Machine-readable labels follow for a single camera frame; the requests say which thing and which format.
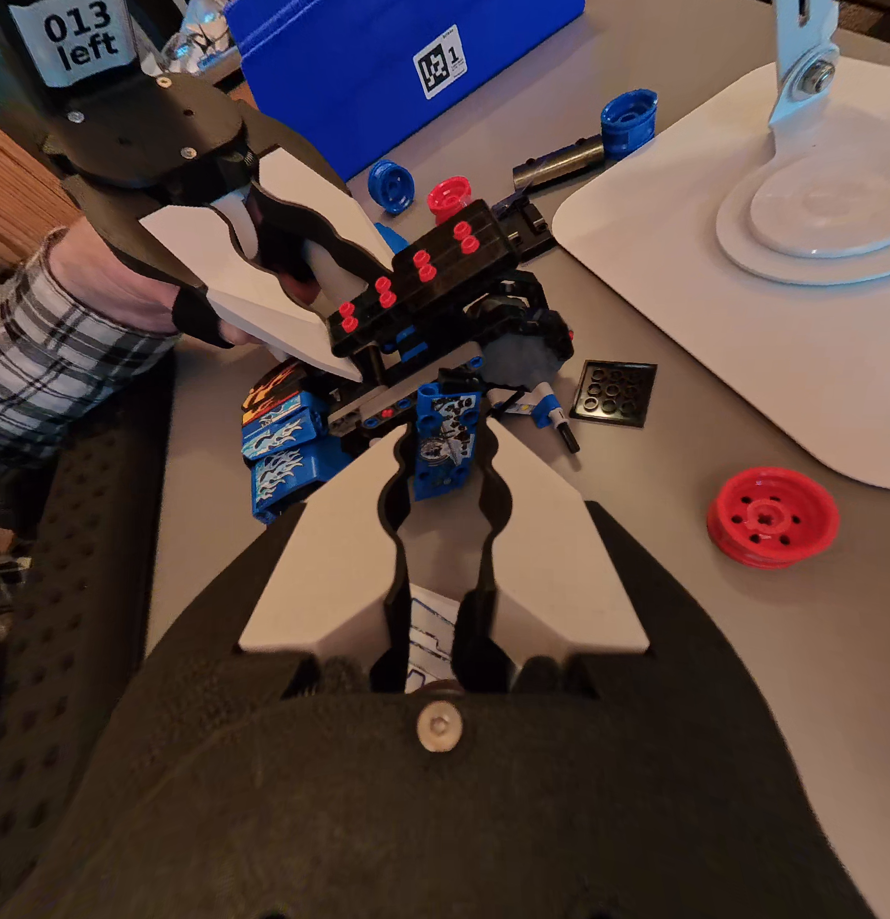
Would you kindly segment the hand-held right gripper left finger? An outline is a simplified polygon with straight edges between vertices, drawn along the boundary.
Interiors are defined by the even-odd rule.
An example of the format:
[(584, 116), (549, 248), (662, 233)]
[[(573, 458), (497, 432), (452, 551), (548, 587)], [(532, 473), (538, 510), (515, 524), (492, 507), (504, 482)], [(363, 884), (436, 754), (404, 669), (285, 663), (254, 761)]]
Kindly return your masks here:
[(245, 651), (382, 657), (408, 643), (411, 599), (398, 531), (411, 511), (397, 426), (304, 504), (240, 637)]

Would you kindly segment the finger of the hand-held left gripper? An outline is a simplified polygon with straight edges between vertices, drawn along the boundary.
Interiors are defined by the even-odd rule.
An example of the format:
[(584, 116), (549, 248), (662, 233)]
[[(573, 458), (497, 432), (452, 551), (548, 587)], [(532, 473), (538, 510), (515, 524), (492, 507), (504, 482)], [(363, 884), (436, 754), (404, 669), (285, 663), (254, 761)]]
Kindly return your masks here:
[(221, 212), (169, 205), (140, 223), (203, 283), (220, 320), (316, 369), (362, 381), (352, 360), (334, 355), (324, 320), (290, 299), (274, 273), (243, 255)]
[(359, 202), (289, 151), (259, 159), (253, 202), (274, 263), (296, 278), (307, 267), (329, 302), (351, 301), (392, 273), (393, 249)]

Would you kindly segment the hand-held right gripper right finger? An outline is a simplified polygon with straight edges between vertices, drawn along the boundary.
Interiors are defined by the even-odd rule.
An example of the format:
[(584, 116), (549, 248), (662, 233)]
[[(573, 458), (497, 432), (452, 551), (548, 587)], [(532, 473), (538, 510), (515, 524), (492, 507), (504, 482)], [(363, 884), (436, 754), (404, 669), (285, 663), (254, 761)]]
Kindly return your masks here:
[(649, 639), (580, 493), (499, 421), (480, 431), (478, 587), (508, 656), (643, 653)]

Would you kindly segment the toy brick truck model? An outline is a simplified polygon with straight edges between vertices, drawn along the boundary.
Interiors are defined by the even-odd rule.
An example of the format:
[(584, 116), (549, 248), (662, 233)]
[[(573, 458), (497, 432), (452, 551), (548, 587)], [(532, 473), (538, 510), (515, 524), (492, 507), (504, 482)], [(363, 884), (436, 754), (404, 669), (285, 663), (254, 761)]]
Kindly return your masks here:
[(417, 391), (427, 383), (475, 381), (481, 417), (524, 415), (555, 430), (570, 453), (580, 449), (552, 386), (574, 355), (573, 333), (484, 201), (397, 252), (392, 273), (344, 302), (329, 330), (361, 382), (287, 358), (243, 402), (241, 452), (252, 514), (264, 525), (397, 426), (414, 432), (414, 479)]

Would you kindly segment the blue skull sticker panel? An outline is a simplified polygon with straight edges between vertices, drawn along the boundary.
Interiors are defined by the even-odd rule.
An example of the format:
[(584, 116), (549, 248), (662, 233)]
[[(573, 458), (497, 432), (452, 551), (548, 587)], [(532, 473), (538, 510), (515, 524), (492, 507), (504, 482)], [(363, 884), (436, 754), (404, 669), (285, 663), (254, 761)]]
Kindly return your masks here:
[(432, 382), (420, 387), (416, 402), (414, 500), (456, 491), (471, 473), (481, 418), (481, 386)]

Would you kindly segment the person's left forearm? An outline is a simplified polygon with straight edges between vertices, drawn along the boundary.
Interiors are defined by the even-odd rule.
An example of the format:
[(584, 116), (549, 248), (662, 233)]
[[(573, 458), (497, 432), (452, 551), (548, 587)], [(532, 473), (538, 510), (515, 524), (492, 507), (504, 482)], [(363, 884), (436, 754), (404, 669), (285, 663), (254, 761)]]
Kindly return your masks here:
[(67, 294), (44, 238), (0, 283), (0, 472), (51, 458), (71, 425), (151, 370), (175, 345), (120, 325)]

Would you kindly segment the person's left hand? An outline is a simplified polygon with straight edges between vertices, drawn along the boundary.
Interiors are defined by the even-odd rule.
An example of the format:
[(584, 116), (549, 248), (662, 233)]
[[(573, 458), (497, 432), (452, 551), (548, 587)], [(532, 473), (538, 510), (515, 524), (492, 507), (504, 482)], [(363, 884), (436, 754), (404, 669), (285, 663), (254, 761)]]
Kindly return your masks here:
[(156, 336), (175, 336), (179, 288), (128, 268), (85, 218), (65, 229), (48, 250), (48, 269), (74, 300), (120, 325)]

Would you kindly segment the blue storage bin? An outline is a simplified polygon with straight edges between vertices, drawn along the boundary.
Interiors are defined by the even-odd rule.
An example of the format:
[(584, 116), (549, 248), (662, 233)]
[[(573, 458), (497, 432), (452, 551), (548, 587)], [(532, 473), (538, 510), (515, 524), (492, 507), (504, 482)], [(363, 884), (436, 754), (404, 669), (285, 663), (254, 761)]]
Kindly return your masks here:
[(583, 15), (584, 1), (234, 1), (257, 108), (348, 180)]

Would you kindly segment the colourful sticker sheet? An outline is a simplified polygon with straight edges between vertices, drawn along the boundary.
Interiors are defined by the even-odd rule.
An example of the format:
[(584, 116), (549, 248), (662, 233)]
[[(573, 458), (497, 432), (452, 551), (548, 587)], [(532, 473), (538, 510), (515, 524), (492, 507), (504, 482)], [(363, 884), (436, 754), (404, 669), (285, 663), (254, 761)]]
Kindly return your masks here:
[(460, 603), (410, 584), (411, 608), (405, 693), (455, 681), (452, 646)]

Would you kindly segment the red wheel rim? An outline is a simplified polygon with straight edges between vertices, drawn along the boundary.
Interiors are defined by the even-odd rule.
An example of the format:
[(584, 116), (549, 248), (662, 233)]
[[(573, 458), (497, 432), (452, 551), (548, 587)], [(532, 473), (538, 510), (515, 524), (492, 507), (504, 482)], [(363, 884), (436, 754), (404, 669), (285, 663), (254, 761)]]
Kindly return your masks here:
[(468, 178), (447, 178), (432, 188), (428, 194), (428, 210), (436, 225), (453, 218), (473, 201), (473, 189)]
[(706, 528), (729, 559), (772, 571), (829, 549), (840, 514), (829, 492), (805, 475), (757, 467), (727, 479), (709, 505)]

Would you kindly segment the wooden board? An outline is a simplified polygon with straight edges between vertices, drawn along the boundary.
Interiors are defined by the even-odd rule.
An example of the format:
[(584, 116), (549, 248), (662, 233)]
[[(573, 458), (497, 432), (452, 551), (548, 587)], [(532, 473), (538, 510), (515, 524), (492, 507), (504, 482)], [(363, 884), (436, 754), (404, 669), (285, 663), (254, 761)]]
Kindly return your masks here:
[(0, 268), (29, 258), (79, 216), (59, 180), (0, 129)]

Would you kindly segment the black square plate piece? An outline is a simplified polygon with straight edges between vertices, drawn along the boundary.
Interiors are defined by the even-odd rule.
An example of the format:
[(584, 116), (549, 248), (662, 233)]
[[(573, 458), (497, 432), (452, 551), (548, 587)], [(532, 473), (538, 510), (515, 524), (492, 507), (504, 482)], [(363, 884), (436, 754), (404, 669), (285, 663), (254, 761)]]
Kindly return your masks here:
[(656, 364), (586, 360), (568, 412), (569, 418), (642, 429), (656, 374)]

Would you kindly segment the black cylinder brick piece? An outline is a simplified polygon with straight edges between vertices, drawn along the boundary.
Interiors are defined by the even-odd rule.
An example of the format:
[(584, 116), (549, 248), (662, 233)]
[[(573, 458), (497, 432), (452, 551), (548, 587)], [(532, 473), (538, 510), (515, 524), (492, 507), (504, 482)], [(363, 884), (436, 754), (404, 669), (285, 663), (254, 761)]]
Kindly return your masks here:
[(579, 138), (575, 143), (548, 154), (529, 157), (513, 168), (513, 186), (517, 192), (553, 186), (593, 171), (604, 162), (603, 138), (598, 133), (588, 138)]

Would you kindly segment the black perforated mat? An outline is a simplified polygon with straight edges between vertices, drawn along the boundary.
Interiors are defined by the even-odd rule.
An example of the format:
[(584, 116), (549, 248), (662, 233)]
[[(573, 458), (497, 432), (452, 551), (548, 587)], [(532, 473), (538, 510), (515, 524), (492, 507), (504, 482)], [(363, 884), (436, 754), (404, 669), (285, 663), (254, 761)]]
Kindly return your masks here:
[(168, 356), (72, 428), (0, 608), (0, 911), (140, 665), (174, 388)]

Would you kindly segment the white book stand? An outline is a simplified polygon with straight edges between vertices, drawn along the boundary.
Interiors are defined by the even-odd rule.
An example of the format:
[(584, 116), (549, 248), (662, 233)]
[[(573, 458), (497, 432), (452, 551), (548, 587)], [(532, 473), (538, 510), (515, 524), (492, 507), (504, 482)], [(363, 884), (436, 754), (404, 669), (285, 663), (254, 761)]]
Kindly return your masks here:
[(554, 219), (585, 268), (831, 470), (890, 490), (890, 49), (836, 2), (629, 2), (656, 138)]

